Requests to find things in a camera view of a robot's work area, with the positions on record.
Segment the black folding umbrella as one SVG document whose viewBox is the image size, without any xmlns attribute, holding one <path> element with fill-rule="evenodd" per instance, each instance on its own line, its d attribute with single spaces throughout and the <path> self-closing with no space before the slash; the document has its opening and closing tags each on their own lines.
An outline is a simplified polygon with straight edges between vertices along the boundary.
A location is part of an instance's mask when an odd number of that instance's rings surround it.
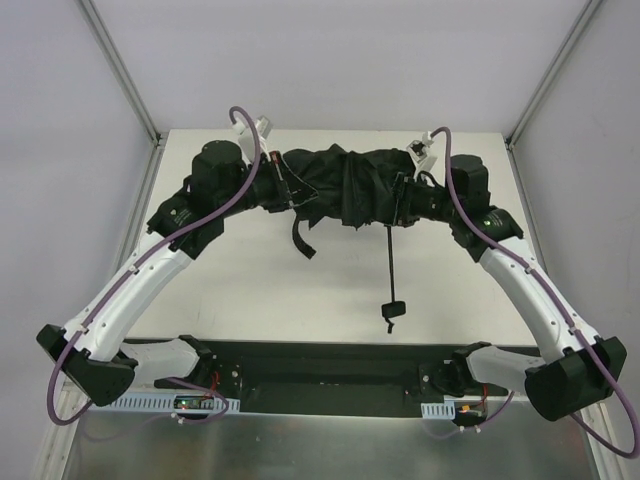
<svg viewBox="0 0 640 480">
<path fill-rule="evenodd" d="M 303 221 L 309 228 L 324 218 L 337 219 L 355 229 L 374 222 L 386 228 L 412 224 L 399 213 L 398 207 L 402 201 L 399 185 L 415 172 L 406 151 L 379 149 L 357 153 L 333 144 L 322 151 L 291 150 L 283 160 L 317 192 L 314 199 L 295 208 L 292 226 L 294 245 L 308 259 L 315 256 L 316 250 L 299 233 Z"/>
</svg>

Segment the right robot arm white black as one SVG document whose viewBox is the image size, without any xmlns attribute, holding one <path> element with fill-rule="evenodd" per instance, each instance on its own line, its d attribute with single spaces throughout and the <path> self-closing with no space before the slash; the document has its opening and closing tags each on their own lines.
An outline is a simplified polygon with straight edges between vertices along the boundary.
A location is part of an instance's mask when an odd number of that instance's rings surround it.
<svg viewBox="0 0 640 480">
<path fill-rule="evenodd" d="M 524 320 L 536 356 L 476 342 L 456 350 L 434 376 L 437 389 L 460 397 L 473 385 L 524 393 L 546 420 L 556 421 L 609 398 L 626 360 L 616 338 L 584 322 L 539 269 L 518 223 L 491 203 L 489 173 L 474 155 L 455 155 L 443 185 L 398 173 L 393 178 L 395 220 L 420 218 L 449 225 L 454 241 L 498 283 Z"/>
</svg>

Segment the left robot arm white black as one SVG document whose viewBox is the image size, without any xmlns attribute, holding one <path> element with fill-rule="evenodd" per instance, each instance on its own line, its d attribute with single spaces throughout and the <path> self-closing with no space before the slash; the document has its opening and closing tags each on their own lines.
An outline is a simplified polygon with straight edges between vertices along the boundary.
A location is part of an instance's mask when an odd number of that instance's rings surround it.
<svg viewBox="0 0 640 480">
<path fill-rule="evenodd" d="M 320 196 L 313 182 L 321 155 L 302 149 L 263 152 L 217 140 L 192 160 L 182 186 L 147 222 L 139 246 L 98 296 L 64 326 L 45 325 L 36 341 L 54 363 L 49 383 L 65 374 L 95 406 L 107 406 L 138 384 L 178 378 L 203 385 L 213 355 L 191 335 L 131 344 L 129 331 L 158 294 L 224 232 L 227 217 L 261 207 L 303 210 Z"/>
</svg>

